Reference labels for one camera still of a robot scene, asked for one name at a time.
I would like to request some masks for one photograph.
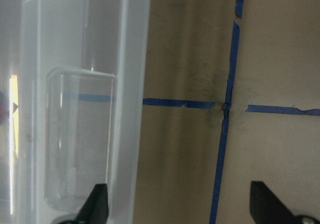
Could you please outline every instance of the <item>beige wall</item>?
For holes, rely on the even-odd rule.
[[[223,102],[235,0],[151,0],[144,96]],[[320,0],[244,0],[217,223],[253,223],[259,179],[320,218],[320,117],[245,112],[320,108]],[[208,223],[223,113],[144,106],[135,224]]]

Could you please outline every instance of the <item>torn tape edge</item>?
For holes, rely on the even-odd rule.
[[[246,112],[286,114],[286,115],[310,115],[320,116],[320,109],[301,110],[295,107],[248,105]]]

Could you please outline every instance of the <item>plastic container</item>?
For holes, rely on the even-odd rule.
[[[0,0],[0,224],[54,224],[107,182],[132,223],[149,0]]]

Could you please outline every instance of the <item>bright light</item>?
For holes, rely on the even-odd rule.
[[[15,113],[13,113],[13,107],[15,104],[19,104],[18,102],[18,77],[17,75],[12,75],[9,80],[9,181],[10,181],[10,214],[12,215],[14,212],[14,204],[13,204],[13,185],[14,185],[14,157],[15,154],[18,157],[19,155],[19,110],[16,109]]]
[[[13,84],[12,84],[12,79],[9,80],[9,176],[10,176],[10,214],[12,215],[13,214],[13,209],[14,209],[14,204],[13,204],[13,196],[14,196],[14,191],[13,191],[13,183],[14,183],[14,178],[13,178],[13,170],[14,170],[14,152],[13,152],[13,144],[14,144],[14,139],[13,139],[13,131],[14,131],[14,126],[13,126],[13,108],[14,105],[13,105]]]
[[[18,100],[18,77],[17,75],[12,75],[11,77],[11,83],[12,83],[12,102],[19,106],[19,100]],[[15,110],[13,113],[13,130],[14,130],[14,143],[15,143],[15,150],[16,150],[16,156],[19,156],[19,108]]]

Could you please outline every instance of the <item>blue tape line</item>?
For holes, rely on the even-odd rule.
[[[215,102],[208,102],[208,101],[169,100],[169,99],[154,99],[154,98],[143,99],[143,104],[153,105],[153,106],[168,106],[168,107],[186,106],[187,108],[196,108],[196,109],[210,109],[216,105]]]
[[[248,105],[247,112],[286,114],[286,115],[312,115],[320,116],[320,109],[301,110],[295,107]]]
[[[236,7],[235,9],[236,16],[241,19],[243,7],[244,7],[244,0],[236,0],[235,7]]]
[[[70,100],[82,100],[87,102],[109,102],[111,97],[109,95],[94,95],[94,94],[75,94],[75,93],[64,93],[63,98]]]
[[[235,77],[236,77],[236,67],[237,67],[237,57],[238,57],[238,46],[239,46],[239,38],[240,38],[240,29],[236,22],[233,23],[233,32],[232,32],[232,41],[231,41],[231,51],[230,51],[230,68],[229,68],[229,77],[226,86],[226,93],[225,93],[225,102],[224,102],[224,118],[222,121],[222,129],[219,141],[219,150],[218,150],[218,158],[217,164],[215,168],[215,178],[214,178],[214,191],[212,197],[212,204],[211,204],[211,212],[210,212],[210,219],[209,224],[216,224],[217,220],[217,211],[218,211],[218,202],[220,197],[220,190],[221,190],[221,181],[222,181],[222,172],[224,169],[224,157],[226,155],[226,144],[227,144],[227,135],[229,129],[229,113],[232,105],[232,91],[234,88]]]
[[[74,93],[64,93],[64,99],[76,99],[88,102],[109,102],[111,97],[108,95],[93,95],[93,94],[74,94]],[[210,109],[216,106],[215,102],[209,101],[191,101],[191,100],[169,100],[169,99],[155,99],[147,98],[143,99],[144,105],[153,106],[169,106],[169,107],[182,107],[195,109]]]

